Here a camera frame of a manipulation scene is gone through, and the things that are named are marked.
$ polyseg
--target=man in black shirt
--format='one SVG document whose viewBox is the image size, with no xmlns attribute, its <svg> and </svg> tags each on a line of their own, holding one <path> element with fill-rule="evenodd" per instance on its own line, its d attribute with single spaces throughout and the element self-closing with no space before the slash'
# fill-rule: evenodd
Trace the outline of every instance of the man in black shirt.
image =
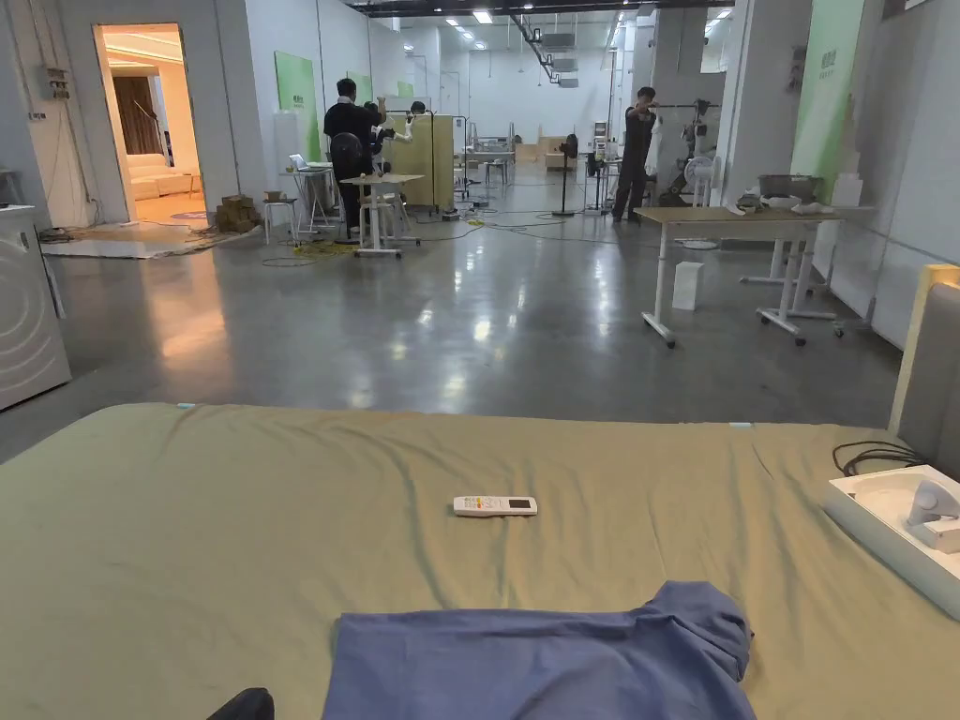
<svg viewBox="0 0 960 720">
<path fill-rule="evenodd" d="M 363 157 L 360 162 L 361 173 L 373 172 L 373 155 L 370 144 L 371 128 L 380 125 L 387 119 L 386 101 L 377 98 L 377 111 L 355 105 L 357 99 L 357 84 L 350 78 L 343 78 L 337 83 L 336 104 L 324 116 L 324 134 L 332 140 L 341 132 L 355 135 L 363 148 Z M 340 185 L 340 198 L 344 204 L 344 214 L 347 216 L 347 227 L 360 226 L 360 187 L 343 183 L 349 178 L 336 178 Z"/>
<path fill-rule="evenodd" d="M 620 165 L 620 177 L 616 182 L 616 200 L 613 202 L 613 221 L 619 223 L 623 210 L 630 199 L 628 220 L 639 220 L 634 208 L 643 203 L 643 192 L 647 185 L 647 173 L 644 165 L 650 151 L 650 138 L 653 135 L 657 116 L 650 111 L 657 103 L 654 98 L 657 91 L 653 87 L 642 87 L 636 94 L 636 103 L 627 110 L 626 142 L 623 147 L 623 164 Z"/>
</svg>

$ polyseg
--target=white washing machine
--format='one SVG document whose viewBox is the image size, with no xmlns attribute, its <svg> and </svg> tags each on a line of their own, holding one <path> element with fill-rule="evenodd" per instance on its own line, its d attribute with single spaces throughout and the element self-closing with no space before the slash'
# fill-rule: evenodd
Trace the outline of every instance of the white washing machine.
<svg viewBox="0 0 960 720">
<path fill-rule="evenodd" d="M 0 409 L 70 380 L 34 232 L 34 208 L 0 208 Z"/>
</svg>

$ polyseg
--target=blue cloth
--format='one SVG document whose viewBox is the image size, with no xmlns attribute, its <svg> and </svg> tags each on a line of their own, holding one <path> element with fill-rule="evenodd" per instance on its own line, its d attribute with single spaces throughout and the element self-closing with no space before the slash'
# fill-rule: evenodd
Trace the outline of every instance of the blue cloth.
<svg viewBox="0 0 960 720">
<path fill-rule="evenodd" d="M 709 583 L 629 612 L 345 614 L 324 720 L 754 718 L 751 637 Z"/>
</svg>

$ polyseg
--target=black hair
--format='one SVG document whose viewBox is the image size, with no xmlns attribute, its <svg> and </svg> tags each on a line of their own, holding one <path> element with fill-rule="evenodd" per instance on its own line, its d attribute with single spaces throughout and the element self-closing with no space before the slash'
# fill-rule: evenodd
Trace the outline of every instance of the black hair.
<svg viewBox="0 0 960 720">
<path fill-rule="evenodd" d="M 337 81 L 337 94 L 341 97 L 348 98 L 351 95 L 357 94 L 357 83 L 355 83 L 350 78 L 343 78 L 342 80 Z"/>
</svg>

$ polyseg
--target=bed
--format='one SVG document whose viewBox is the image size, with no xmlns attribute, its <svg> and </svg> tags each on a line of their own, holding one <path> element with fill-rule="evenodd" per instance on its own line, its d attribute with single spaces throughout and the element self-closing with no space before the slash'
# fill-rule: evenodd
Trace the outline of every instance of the bed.
<svg viewBox="0 0 960 720">
<path fill-rule="evenodd" d="M 758 717 L 939 715 L 960 623 L 820 507 L 833 447 L 896 437 L 109 408 L 0 468 L 0 707 L 201 720 L 266 686 L 277 717 L 317 718 L 342 612 L 623 611 L 675 579 L 746 612 Z M 479 492 L 540 514 L 452 514 Z"/>
</svg>

